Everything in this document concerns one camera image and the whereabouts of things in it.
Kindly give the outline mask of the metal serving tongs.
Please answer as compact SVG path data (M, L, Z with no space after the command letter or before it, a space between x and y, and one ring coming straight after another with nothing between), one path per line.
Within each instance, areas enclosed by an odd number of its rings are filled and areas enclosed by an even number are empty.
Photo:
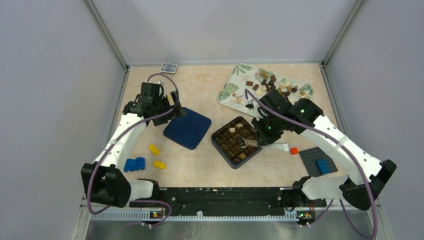
M271 144L259 144L258 141L256 140L250 140L250 139L245 139L245 138L241 138L236 140L237 145L244 149L247 147L256 147L256 148L268 148L268 149L278 149L284 152L289 152L290 151L290 147L289 144L284 142L284 143L280 143L280 142L274 142Z

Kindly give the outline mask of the dark blue chocolate box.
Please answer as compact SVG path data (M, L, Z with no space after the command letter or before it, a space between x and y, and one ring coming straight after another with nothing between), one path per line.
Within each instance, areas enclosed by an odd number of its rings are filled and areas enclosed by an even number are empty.
M237 127L239 123L243 124L243 127ZM235 132L230 132L229 128L235 128ZM211 135L212 145L235 170L262 151L259 147L239 147L236 143L239 139L257 140L256 130L242 116L234 118Z

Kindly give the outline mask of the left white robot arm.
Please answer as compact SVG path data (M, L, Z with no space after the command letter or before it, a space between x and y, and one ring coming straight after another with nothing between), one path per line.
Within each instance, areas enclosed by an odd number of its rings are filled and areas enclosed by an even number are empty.
M149 124L164 125L186 114L178 91L170 94L174 104L170 104L161 81L143 82L136 99L124 106L120 122L102 152L81 168L88 202L118 208L137 199L149 207L160 202L161 194L155 190L154 180L130 181L124 176L123 167L136 140Z

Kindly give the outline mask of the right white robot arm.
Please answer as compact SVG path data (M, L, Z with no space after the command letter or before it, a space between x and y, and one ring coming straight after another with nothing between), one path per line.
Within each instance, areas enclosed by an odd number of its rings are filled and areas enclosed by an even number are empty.
M259 147L274 147L285 131L294 132L313 142L345 171L344 176L309 176L296 181L293 200L297 205L332 199L363 211L375 206L376 198L397 169L392 160L380 160L360 148L309 99L291 103L277 90L260 99L248 90L245 95L246 108L254 112L251 123Z

